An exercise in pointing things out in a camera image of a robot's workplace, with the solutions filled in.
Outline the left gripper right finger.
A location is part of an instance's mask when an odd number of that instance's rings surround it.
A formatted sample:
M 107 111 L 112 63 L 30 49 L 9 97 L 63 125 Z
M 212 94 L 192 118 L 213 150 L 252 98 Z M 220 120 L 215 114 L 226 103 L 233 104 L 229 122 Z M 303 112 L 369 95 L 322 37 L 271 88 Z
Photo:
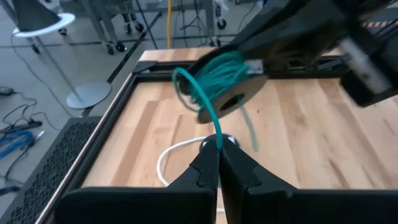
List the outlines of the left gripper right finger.
M 396 190 L 298 189 L 226 141 L 220 180 L 228 223 L 397 223 Z

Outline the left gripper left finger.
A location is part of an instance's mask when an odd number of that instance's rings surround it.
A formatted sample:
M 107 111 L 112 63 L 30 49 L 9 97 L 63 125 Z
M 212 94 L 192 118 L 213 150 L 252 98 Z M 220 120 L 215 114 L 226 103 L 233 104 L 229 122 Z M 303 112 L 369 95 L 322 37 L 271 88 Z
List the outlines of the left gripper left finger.
M 219 152 L 207 142 L 168 187 L 85 187 L 57 203 L 56 223 L 215 223 Z

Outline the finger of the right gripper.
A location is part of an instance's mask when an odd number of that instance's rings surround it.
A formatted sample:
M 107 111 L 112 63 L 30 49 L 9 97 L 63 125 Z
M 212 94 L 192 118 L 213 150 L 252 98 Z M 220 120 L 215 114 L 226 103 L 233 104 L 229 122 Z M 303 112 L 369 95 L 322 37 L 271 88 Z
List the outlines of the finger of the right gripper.
M 316 30 L 323 1 L 289 1 L 282 7 L 270 11 L 262 9 L 237 34 L 231 43 L 212 50 L 195 62 L 195 67 L 204 67 L 211 60 L 225 53 L 239 52 L 246 59 L 264 59 L 266 32 L 288 32 L 290 30 Z
M 342 71 L 339 54 L 328 54 L 340 38 L 340 33 L 335 30 L 278 30 L 266 32 L 264 38 L 265 73 Z

